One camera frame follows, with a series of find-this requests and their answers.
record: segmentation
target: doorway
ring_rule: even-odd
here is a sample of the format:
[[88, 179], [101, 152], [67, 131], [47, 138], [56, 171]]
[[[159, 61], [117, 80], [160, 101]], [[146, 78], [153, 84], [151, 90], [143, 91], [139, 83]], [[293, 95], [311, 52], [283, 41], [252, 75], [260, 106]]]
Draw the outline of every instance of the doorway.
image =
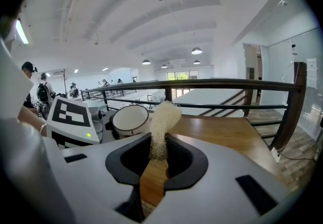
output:
[[[262, 59], [260, 45], [243, 44], [246, 59], [246, 79], [262, 80]], [[254, 90], [252, 103], [259, 104], [261, 90]]]

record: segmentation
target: white bracelet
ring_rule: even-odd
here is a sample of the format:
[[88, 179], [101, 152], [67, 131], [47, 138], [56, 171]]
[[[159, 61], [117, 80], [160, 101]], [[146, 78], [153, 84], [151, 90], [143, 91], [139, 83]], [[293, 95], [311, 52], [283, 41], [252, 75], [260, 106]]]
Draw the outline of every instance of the white bracelet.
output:
[[46, 125], [47, 125], [47, 123], [44, 123], [44, 124], [40, 127], [40, 131], [39, 131], [39, 132], [40, 132], [40, 134], [41, 134], [41, 135], [42, 135], [42, 133], [41, 133], [41, 132], [42, 132], [42, 130], [44, 130], [44, 128], [46, 127]]

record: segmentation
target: wooden table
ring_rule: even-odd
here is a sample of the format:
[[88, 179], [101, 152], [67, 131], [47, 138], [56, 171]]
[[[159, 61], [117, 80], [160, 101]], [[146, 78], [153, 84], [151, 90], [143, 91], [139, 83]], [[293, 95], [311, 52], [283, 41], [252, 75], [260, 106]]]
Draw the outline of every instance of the wooden table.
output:
[[[234, 149], [283, 181], [283, 176], [265, 142], [246, 118], [217, 118], [183, 115], [171, 129], [174, 137], [189, 136]], [[140, 178], [141, 199], [157, 206], [168, 179], [166, 161], [151, 160]]]

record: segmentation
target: ceiling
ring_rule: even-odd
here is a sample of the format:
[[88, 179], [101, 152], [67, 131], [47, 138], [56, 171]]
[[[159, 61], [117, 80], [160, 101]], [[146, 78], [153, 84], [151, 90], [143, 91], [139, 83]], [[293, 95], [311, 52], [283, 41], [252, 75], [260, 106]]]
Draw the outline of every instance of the ceiling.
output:
[[[212, 63], [268, 0], [25, 0], [19, 15], [29, 40], [15, 41], [17, 64], [40, 71], [139, 67], [156, 70], [173, 60], [183, 67]], [[192, 55], [194, 47], [203, 53]]]

